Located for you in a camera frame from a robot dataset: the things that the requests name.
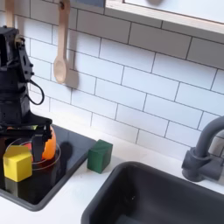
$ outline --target sink basin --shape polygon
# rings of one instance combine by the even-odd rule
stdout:
[[[223,214],[222,194],[128,162],[112,171],[81,224],[223,224]]]

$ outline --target yellow cube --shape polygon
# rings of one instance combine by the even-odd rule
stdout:
[[[32,175],[32,154],[27,147],[14,146],[8,148],[3,155],[4,176],[20,182]]]

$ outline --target white countertop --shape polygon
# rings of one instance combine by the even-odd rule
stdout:
[[[95,196],[111,171],[120,163],[125,161],[137,161],[161,171],[168,172],[177,177],[183,178],[181,174],[182,162],[155,152],[133,143],[128,143],[107,134],[94,131],[90,128],[63,121],[58,116],[47,114],[43,111],[35,110],[36,114],[48,116],[53,119],[53,123],[63,128],[72,130],[83,136],[91,137],[95,140],[103,139],[114,145],[110,165],[103,174],[98,174],[87,169],[85,162],[80,169],[66,182],[48,205],[39,212],[30,212],[7,199],[0,197],[1,223],[17,224],[80,224],[81,215],[88,203]],[[204,180],[199,185],[224,194],[224,177],[219,184]]]

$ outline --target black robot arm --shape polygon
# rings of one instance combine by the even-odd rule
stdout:
[[[34,115],[30,109],[28,83],[39,87],[31,78],[33,64],[26,50],[25,40],[14,28],[0,27],[0,137],[30,138],[33,160],[42,159],[48,139],[52,138],[52,120]]]

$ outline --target wooden spatula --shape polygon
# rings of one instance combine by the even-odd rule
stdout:
[[[58,56],[53,65],[54,76],[58,83],[65,82],[69,70],[67,62],[67,28],[70,7],[70,0],[61,0],[59,2],[59,48]]]
[[[6,25],[8,27],[15,26],[14,19],[14,0],[5,0]]]

